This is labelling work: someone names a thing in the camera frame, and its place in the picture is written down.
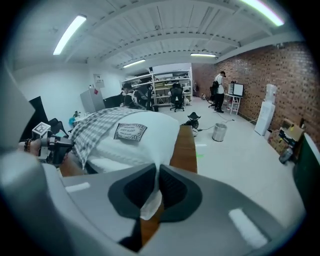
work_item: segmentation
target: ceiling light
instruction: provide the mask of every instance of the ceiling light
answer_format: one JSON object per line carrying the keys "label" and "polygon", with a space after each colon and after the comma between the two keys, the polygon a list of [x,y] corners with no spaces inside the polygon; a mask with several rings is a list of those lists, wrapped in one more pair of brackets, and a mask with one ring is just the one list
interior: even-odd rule
{"label": "ceiling light", "polygon": [[145,61],[146,61],[145,59],[142,59],[142,60],[136,61],[136,62],[134,62],[134,63],[125,65],[125,66],[123,66],[123,67],[124,67],[124,68],[127,68],[127,67],[130,67],[130,66],[132,66],[132,65],[135,65],[135,64],[138,64],[138,63],[141,63],[141,62],[145,62]]}
{"label": "ceiling light", "polygon": [[270,21],[272,21],[276,26],[281,26],[285,24],[268,6],[258,0],[241,0],[251,7],[257,9],[260,13],[266,16]]}
{"label": "ceiling light", "polygon": [[55,50],[53,52],[53,55],[61,54],[62,50],[66,46],[66,44],[69,41],[69,39],[76,32],[76,30],[82,25],[82,23],[84,23],[86,21],[86,19],[87,19],[86,17],[83,17],[83,16],[79,15],[72,21],[70,26],[66,29],[66,31],[63,34],[63,36],[61,37],[58,45],[56,46],[56,48],[55,48]]}
{"label": "ceiling light", "polygon": [[205,54],[205,53],[191,53],[191,56],[200,56],[200,57],[216,57],[214,54]]}

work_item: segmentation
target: white wall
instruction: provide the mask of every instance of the white wall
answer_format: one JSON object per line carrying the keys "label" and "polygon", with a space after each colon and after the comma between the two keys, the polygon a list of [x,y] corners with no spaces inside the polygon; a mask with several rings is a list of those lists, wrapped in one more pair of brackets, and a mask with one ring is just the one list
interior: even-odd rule
{"label": "white wall", "polygon": [[94,74],[100,74],[104,81],[104,88],[99,90],[102,93],[102,98],[119,95],[121,93],[121,82],[126,79],[126,74],[118,69],[103,66],[103,65],[90,65],[89,76],[90,83],[94,84]]}
{"label": "white wall", "polygon": [[153,73],[161,73],[168,71],[177,71],[177,70],[189,70],[191,69],[191,63],[175,63],[167,64],[153,67]]}
{"label": "white wall", "polygon": [[75,111],[84,112],[80,94],[92,84],[89,74],[87,64],[59,63],[22,68],[13,76],[26,99],[41,96],[48,120],[57,118],[68,131],[69,118]]}

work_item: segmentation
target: white shirt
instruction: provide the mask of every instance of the white shirt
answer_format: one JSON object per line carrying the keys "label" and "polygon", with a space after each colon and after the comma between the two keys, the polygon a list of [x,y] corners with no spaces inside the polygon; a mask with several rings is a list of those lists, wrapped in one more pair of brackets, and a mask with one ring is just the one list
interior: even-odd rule
{"label": "white shirt", "polygon": [[218,94],[224,94],[225,93],[225,89],[222,85],[223,83],[223,76],[218,74],[215,78],[214,78],[214,81],[217,81],[219,83],[219,87],[218,87]]}

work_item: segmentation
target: gingham fabric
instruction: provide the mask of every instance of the gingham fabric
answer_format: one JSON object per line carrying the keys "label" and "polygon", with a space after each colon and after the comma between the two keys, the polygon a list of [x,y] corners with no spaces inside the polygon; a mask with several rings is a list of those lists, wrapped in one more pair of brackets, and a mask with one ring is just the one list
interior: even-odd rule
{"label": "gingham fabric", "polygon": [[100,138],[116,122],[125,116],[141,111],[146,110],[127,107],[106,108],[79,122],[74,128],[71,140],[74,142],[73,151],[82,163],[82,168],[85,168],[88,157]]}

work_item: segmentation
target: person standing at desk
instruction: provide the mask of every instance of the person standing at desk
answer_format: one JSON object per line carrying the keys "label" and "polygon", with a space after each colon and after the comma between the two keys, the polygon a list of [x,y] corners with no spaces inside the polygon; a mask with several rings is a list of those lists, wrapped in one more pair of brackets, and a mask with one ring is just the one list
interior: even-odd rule
{"label": "person standing at desk", "polygon": [[224,102],[225,98],[225,89],[224,89],[224,78],[226,77],[226,73],[224,71],[221,71],[220,74],[218,74],[214,81],[217,81],[219,86],[217,88],[217,93],[215,95],[215,105],[214,110],[218,113],[223,113],[221,107]]}

